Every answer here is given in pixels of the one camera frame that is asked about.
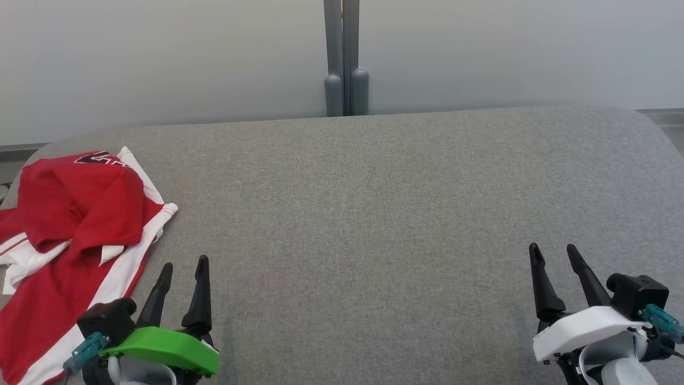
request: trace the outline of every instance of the gray wall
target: gray wall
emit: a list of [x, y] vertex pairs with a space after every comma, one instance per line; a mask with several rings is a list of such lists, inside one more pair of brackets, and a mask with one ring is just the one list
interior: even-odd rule
[[360, 1], [370, 113], [684, 106], [681, 0]]
[[0, 147], [325, 116], [320, 0], [0, 0]]

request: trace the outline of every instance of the gray cushion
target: gray cushion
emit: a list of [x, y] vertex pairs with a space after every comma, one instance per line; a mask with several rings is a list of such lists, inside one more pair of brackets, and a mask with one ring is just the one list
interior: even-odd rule
[[[531, 242], [569, 310], [586, 307], [575, 243], [602, 281], [664, 283], [684, 318], [684, 159], [636, 112], [119, 129], [32, 160], [123, 145], [180, 207], [134, 300], [173, 262], [163, 326], [179, 327], [197, 258], [211, 260], [222, 366], [201, 384], [564, 384], [532, 353]], [[684, 376], [676, 358], [647, 367], [662, 384]]]

